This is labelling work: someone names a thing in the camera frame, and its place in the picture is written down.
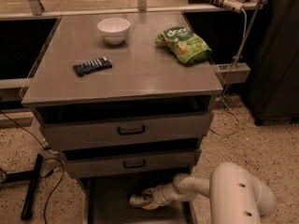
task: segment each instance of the countertop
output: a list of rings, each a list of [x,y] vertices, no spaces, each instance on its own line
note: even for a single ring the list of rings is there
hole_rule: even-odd
[[[120,45],[109,45],[97,23],[110,17],[131,23]],[[208,61],[186,67],[169,48],[158,49],[161,31],[186,26],[180,12],[64,16],[36,71],[22,104],[67,105],[177,95],[212,95],[222,86]],[[73,65],[106,56],[111,69],[78,77]]]

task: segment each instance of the drawer handle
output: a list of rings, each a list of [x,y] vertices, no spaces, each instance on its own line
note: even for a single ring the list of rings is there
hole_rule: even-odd
[[[142,167],[144,167],[146,165],[146,160],[143,160],[142,161],[142,164],[138,164],[138,165],[133,165],[133,166],[128,166],[127,164],[126,164],[126,162],[124,161],[123,162],[123,167],[124,168],[127,168],[127,169],[130,169],[130,168],[142,168]]]
[[[118,133],[119,133],[119,135],[141,134],[144,131],[146,131],[146,126],[145,125],[142,125],[140,131],[130,131],[130,132],[124,132],[124,131],[121,130],[121,127],[118,127]]]

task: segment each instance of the snack bag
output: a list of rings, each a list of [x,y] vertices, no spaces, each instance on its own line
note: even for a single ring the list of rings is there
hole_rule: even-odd
[[[178,60],[186,66],[206,60],[212,52],[203,38],[182,26],[161,32],[157,35],[155,42],[158,46],[165,42],[176,54]]]

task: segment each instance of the white container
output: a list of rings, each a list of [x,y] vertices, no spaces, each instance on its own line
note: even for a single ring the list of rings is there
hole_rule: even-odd
[[[130,26],[128,20],[121,18],[105,19],[97,24],[106,42],[113,45],[120,44],[128,36]]]

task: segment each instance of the black metal stand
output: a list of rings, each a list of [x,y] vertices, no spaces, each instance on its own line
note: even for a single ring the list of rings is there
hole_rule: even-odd
[[[30,180],[24,206],[21,211],[21,220],[29,220],[32,217],[31,206],[33,204],[33,200],[36,192],[36,186],[39,179],[39,173],[40,173],[42,161],[43,161],[43,157],[40,154],[37,154],[36,165],[34,170],[7,175],[7,180],[5,181],[5,183]]]

